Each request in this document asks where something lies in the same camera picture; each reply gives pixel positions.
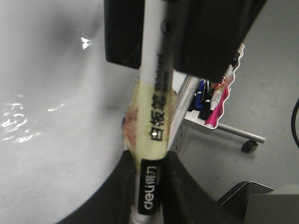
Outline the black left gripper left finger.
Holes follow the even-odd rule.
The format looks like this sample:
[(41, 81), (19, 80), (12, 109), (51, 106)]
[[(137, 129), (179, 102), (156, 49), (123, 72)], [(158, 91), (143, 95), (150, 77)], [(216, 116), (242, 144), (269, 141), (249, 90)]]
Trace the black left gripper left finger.
[(143, 0), (105, 0), (105, 56), (110, 63), (139, 69), (144, 23)]

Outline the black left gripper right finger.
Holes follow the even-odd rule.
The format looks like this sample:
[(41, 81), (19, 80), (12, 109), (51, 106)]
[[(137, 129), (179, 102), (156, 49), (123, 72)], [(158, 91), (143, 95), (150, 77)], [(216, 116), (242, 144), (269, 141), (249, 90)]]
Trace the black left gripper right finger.
[(265, 5), (264, 0), (174, 0), (176, 71), (212, 82), (229, 64)]

